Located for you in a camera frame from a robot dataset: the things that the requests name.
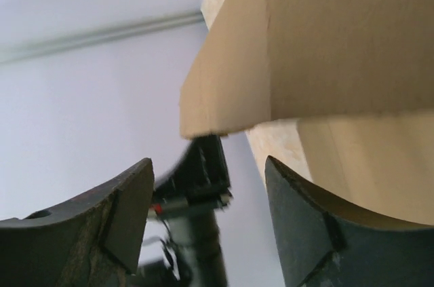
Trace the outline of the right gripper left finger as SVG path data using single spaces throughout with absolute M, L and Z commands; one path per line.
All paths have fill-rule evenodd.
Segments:
M 144 158 L 107 182 L 30 216 L 1 221 L 2 286 L 127 286 L 153 193 Z

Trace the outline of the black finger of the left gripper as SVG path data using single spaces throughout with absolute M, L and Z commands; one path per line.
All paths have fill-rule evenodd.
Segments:
M 231 187 L 226 159 L 217 135 L 194 138 L 177 164 L 155 182 L 153 197 L 201 198 Z

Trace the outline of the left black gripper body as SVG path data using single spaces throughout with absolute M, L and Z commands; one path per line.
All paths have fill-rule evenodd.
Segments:
M 148 218 L 164 224 L 167 236 L 143 241 L 161 242 L 163 255 L 137 269 L 138 286 L 227 286 L 215 211 L 224 209 L 230 195 L 197 199 L 154 195 Z

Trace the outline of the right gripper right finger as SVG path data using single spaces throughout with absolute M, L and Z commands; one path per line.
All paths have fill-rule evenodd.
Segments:
M 433 227 L 385 216 L 269 156 L 265 178 L 286 286 L 432 286 Z

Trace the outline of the brown cardboard box sheet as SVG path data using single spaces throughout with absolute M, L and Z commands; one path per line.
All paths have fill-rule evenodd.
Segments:
M 244 131 L 375 212 L 433 223 L 433 0 L 203 0 L 180 134 Z

